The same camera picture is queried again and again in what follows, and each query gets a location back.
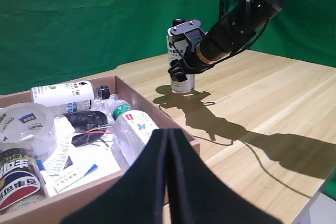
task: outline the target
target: green screen backdrop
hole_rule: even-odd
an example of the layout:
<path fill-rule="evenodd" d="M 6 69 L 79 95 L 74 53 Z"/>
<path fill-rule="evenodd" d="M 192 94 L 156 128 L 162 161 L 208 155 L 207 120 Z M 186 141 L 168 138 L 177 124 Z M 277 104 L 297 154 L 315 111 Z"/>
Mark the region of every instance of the green screen backdrop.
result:
<path fill-rule="evenodd" d="M 219 0 L 0 0 L 0 94 L 167 52 L 174 18 L 207 30 Z"/>
<path fill-rule="evenodd" d="M 336 0 L 286 0 L 251 49 L 336 67 L 335 17 Z"/>
<path fill-rule="evenodd" d="M 208 30 L 218 12 L 219 0 L 0 0 L 0 94 L 166 53 L 172 19 Z M 287 0 L 251 49 L 335 67 L 335 16 L 335 0 Z"/>

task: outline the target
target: packing tape roll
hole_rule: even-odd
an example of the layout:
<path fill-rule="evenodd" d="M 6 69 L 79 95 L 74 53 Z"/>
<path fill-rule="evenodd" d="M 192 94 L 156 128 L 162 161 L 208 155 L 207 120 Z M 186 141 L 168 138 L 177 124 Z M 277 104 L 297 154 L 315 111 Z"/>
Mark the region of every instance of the packing tape roll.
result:
<path fill-rule="evenodd" d="M 44 162 L 56 149 L 54 116 L 41 104 L 23 102 L 0 110 L 0 151 L 29 150 Z"/>

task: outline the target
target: printed can label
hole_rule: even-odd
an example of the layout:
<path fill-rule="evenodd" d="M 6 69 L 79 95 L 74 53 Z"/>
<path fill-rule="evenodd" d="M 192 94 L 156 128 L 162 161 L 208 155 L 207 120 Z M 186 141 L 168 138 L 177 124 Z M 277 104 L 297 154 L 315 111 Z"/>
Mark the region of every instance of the printed can label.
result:
<path fill-rule="evenodd" d="M 188 43 L 186 40 L 181 40 L 181 41 L 175 42 L 174 46 L 182 55 L 184 55 L 185 49 L 188 46 Z M 169 63 L 175 59 L 177 60 L 181 59 L 181 56 L 178 53 L 178 51 L 176 51 L 174 47 L 169 46 L 168 38 L 167 38 L 167 48 L 168 48 L 168 54 L 169 54 Z M 186 76 L 187 76 L 187 80 L 182 81 L 182 82 L 173 81 L 172 79 L 170 79 L 172 90 L 175 93 L 188 93 L 195 88 L 195 75 L 187 74 Z"/>
<path fill-rule="evenodd" d="M 46 198 L 35 159 L 28 150 L 13 148 L 0 154 L 0 213 Z"/>

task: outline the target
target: wooden table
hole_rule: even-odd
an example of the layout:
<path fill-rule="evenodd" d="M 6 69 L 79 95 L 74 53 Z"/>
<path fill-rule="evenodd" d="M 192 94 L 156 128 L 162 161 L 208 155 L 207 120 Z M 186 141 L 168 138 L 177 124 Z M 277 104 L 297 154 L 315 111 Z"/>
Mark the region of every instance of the wooden table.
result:
<path fill-rule="evenodd" d="M 162 55 L 95 76 L 120 76 L 200 140 L 226 185 L 292 223 L 336 165 L 336 69 L 247 51 L 196 75 L 182 97 L 167 68 Z"/>

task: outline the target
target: plastic bottle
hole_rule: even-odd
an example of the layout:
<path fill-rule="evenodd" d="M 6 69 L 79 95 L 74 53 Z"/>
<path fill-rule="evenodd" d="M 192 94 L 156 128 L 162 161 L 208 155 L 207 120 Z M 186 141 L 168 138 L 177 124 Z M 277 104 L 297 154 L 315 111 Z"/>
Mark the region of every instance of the plastic bottle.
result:
<path fill-rule="evenodd" d="M 132 165 L 158 126 L 147 113 L 134 110 L 125 100 L 116 100 L 110 108 L 116 140 L 127 163 Z"/>
<path fill-rule="evenodd" d="M 108 86 L 93 86 L 89 81 L 78 81 L 33 87 L 31 101 L 51 109 L 54 116 L 90 110 L 94 103 L 110 97 Z"/>

